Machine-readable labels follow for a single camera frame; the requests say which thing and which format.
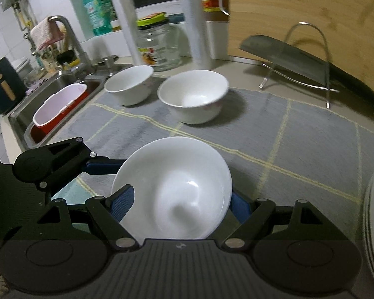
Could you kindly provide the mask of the white bowl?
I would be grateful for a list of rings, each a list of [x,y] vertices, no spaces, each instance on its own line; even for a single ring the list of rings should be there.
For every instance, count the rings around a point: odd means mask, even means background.
[[[153,91],[154,69],[148,65],[132,66],[109,78],[104,89],[122,106],[132,106],[146,100]]]
[[[232,198],[232,176],[221,154],[188,137],[162,138],[136,150],[118,170],[112,191],[126,184],[134,202],[120,224],[139,244],[205,239]]]

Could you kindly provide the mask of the white bowl floral rim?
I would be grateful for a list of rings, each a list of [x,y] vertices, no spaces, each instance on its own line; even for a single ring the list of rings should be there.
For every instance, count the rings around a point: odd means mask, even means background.
[[[159,100],[183,124],[210,122],[222,109],[229,82],[211,70],[189,70],[167,78],[158,88]]]

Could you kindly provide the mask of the steel kitchen faucet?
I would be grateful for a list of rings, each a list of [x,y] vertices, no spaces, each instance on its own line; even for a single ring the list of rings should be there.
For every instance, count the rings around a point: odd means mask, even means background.
[[[92,65],[92,62],[90,61],[87,52],[83,50],[80,42],[78,41],[69,21],[61,16],[61,15],[54,15],[48,17],[48,21],[51,23],[59,22],[62,23],[64,28],[66,29],[67,35],[69,37],[69,40],[71,41],[72,46],[76,50],[80,61],[85,65],[85,69],[87,70],[87,73],[91,74],[94,72],[94,66]]]

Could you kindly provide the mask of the grey checked table mat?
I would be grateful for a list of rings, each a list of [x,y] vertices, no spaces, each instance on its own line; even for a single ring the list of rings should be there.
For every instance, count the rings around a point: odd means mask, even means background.
[[[374,132],[327,109],[266,92],[232,89],[211,122],[178,122],[156,94],[135,107],[101,92],[55,135],[80,136],[100,156],[125,159],[160,138],[196,138],[226,160],[249,198],[314,204],[346,237],[362,234],[364,192],[374,173]]]

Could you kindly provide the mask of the red white plastic basin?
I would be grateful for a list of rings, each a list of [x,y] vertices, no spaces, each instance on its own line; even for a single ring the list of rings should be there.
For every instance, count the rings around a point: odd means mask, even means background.
[[[48,97],[34,113],[33,123],[42,132],[49,133],[67,114],[88,96],[88,86],[74,83]]]

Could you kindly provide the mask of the stainless steel sink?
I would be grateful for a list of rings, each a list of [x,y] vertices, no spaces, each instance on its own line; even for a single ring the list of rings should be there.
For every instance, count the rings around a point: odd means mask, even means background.
[[[101,92],[111,76],[130,66],[97,66],[94,73],[79,76],[62,70],[43,82],[9,114],[20,148],[29,150],[47,144],[76,112]]]

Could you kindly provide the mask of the black air fryer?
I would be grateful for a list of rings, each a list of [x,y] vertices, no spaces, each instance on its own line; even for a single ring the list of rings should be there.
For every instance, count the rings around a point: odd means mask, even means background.
[[[0,59],[0,115],[8,114],[26,96],[26,87],[6,57]]]

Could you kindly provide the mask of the pink dish cloth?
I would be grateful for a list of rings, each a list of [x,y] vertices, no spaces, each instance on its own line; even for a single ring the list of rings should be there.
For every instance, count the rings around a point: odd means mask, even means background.
[[[48,18],[39,22],[30,32],[38,51],[47,48],[47,46],[57,43],[64,38],[63,33],[56,22],[51,22]]]

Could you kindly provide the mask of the glass jar green lid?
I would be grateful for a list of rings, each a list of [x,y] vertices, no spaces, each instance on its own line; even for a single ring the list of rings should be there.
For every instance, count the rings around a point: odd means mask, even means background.
[[[137,47],[146,65],[156,72],[178,67],[182,59],[179,51],[179,30],[170,24],[165,12],[152,13],[136,22]]]

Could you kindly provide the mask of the green dish soap bottle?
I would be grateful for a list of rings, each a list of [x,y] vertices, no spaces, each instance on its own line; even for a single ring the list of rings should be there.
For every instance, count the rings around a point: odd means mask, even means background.
[[[83,6],[95,36],[112,31],[111,8],[108,6],[108,0],[83,0]]]

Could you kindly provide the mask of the cling film roll short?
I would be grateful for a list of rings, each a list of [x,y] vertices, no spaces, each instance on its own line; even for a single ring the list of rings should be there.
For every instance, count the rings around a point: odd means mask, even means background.
[[[115,13],[120,22],[123,35],[129,52],[132,56],[132,64],[143,65],[142,56],[138,50],[137,14],[133,0],[111,0]]]

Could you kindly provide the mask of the bamboo cutting board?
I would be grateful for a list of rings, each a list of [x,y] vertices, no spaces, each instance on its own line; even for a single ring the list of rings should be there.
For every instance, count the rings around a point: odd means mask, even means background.
[[[240,50],[248,36],[283,40],[293,25],[290,44],[325,58],[374,92],[374,0],[229,0],[228,53],[251,58]]]

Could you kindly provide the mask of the cling film roll tall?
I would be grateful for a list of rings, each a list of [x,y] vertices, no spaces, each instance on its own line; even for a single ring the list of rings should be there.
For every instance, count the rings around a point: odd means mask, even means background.
[[[211,70],[213,62],[202,0],[180,0],[195,69]]]

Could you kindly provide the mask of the black handled cleaver knife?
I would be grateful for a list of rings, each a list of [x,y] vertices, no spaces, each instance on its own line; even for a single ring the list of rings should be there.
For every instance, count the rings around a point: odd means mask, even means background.
[[[365,83],[344,72],[332,63],[266,35],[249,36],[240,49],[266,60],[262,66],[267,76],[277,74],[296,84],[337,93],[333,82],[340,83],[374,108],[374,91]]]

